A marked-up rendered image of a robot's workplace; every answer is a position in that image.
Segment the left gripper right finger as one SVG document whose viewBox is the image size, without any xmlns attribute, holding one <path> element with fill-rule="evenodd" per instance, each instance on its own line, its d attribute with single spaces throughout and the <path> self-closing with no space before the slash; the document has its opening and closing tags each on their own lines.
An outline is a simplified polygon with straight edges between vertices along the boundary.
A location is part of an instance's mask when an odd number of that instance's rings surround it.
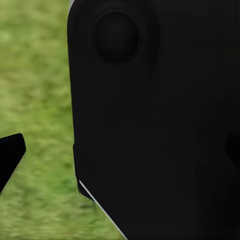
<svg viewBox="0 0 240 240">
<path fill-rule="evenodd" d="M 240 135 L 229 133 L 227 135 L 224 151 L 240 173 Z"/>
</svg>

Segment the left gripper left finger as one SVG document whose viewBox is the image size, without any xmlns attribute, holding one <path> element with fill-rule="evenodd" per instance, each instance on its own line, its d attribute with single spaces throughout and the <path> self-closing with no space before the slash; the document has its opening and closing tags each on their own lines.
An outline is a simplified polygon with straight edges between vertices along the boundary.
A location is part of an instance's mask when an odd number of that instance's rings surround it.
<svg viewBox="0 0 240 240">
<path fill-rule="evenodd" d="M 26 144 L 21 132 L 0 138 L 0 193 L 25 153 Z"/>
</svg>

